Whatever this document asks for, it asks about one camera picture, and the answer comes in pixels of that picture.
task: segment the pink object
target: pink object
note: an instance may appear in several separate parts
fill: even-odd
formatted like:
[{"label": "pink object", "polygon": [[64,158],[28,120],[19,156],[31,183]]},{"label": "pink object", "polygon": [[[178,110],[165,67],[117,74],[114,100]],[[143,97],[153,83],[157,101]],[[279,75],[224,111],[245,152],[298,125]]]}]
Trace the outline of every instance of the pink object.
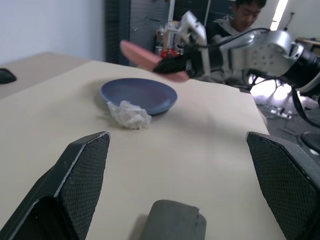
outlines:
[{"label": "pink object", "polygon": [[[127,59],[150,72],[152,72],[152,70],[157,66],[157,63],[162,59],[160,56],[157,56],[152,52],[126,40],[122,40],[120,42],[120,48]],[[189,79],[189,76],[185,71],[160,75],[178,83],[184,83]]]}]

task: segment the black cable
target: black cable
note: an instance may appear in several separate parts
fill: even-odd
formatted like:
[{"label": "black cable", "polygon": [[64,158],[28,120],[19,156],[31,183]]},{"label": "black cable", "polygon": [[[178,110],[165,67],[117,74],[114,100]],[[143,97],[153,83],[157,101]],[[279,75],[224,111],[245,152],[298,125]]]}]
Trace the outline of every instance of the black cable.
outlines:
[{"label": "black cable", "polygon": [[251,88],[256,85],[256,81],[258,80],[258,78],[259,77],[257,75],[254,75],[254,79],[252,80],[252,83],[251,83]]},{"label": "black cable", "polygon": [[253,87],[254,87],[254,86],[257,86],[257,85],[259,85],[259,84],[262,84],[262,83],[264,83],[264,82],[266,82],[266,81],[270,81],[270,80],[276,80],[276,79],[275,79],[274,77],[272,77],[272,78],[266,78],[266,79],[264,79],[264,80],[256,83],[255,85],[253,85]]},{"label": "black cable", "polygon": [[311,121],[305,111],[304,111],[304,108],[300,102],[300,99],[299,99],[299,96],[298,96],[298,93],[296,91],[296,89],[294,87],[292,87],[292,100],[293,100],[293,104],[294,104],[294,107],[296,109],[296,111],[298,112],[299,116],[305,120],[308,124],[310,124],[311,126],[313,127],[316,127],[316,128],[320,128],[320,124],[318,123],[315,123],[314,121]]},{"label": "black cable", "polygon": [[244,36],[244,35],[246,35],[246,34],[248,34],[248,33],[254,32],[254,31],[270,32],[270,29],[265,28],[265,27],[257,27],[257,28],[253,28],[253,29],[250,29],[250,30],[248,30],[248,31],[245,31],[245,32],[243,32],[243,33],[241,33],[241,34],[238,34],[238,35],[229,37],[228,39],[226,39],[226,40],[224,40],[224,41],[222,41],[222,42],[220,42],[220,43],[211,43],[211,44],[208,44],[208,45],[206,45],[206,46],[197,45],[197,47],[200,48],[200,49],[203,49],[203,48],[207,49],[207,48],[209,48],[209,47],[217,47],[217,48],[218,48],[218,47],[221,47],[222,45],[228,44],[228,43],[230,43],[231,41],[236,40],[236,39],[238,39],[238,38],[241,38],[242,36]]}]

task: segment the desk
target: desk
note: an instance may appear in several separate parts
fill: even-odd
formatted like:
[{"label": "desk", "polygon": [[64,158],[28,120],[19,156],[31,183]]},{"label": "desk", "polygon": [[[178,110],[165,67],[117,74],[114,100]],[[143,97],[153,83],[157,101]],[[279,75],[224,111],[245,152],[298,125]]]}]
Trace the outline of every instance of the desk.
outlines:
[{"label": "desk", "polygon": [[[88,240],[137,240],[141,219],[161,199],[199,207],[208,240],[285,240],[261,193],[245,140],[247,131],[268,133],[250,94],[195,80],[173,83],[98,61],[60,73],[0,100],[0,227],[70,142],[109,130]],[[126,77],[163,82],[176,90],[178,101],[154,117],[150,129],[118,128],[107,120],[99,90]]]},{"label": "desk", "polygon": [[310,40],[306,38],[298,38],[298,42],[309,45],[310,46],[310,51],[319,55],[319,49],[320,49],[320,41],[315,41],[315,40]]}]

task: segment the blue plate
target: blue plate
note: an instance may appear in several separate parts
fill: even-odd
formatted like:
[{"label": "blue plate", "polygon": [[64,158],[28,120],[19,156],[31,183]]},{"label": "blue plate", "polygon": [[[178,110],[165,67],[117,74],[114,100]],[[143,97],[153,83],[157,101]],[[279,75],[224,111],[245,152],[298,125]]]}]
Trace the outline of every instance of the blue plate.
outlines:
[{"label": "blue plate", "polygon": [[145,109],[149,115],[168,111],[177,101],[177,93],[168,85],[143,78],[122,78],[107,82],[102,97],[119,106],[121,101]]}]

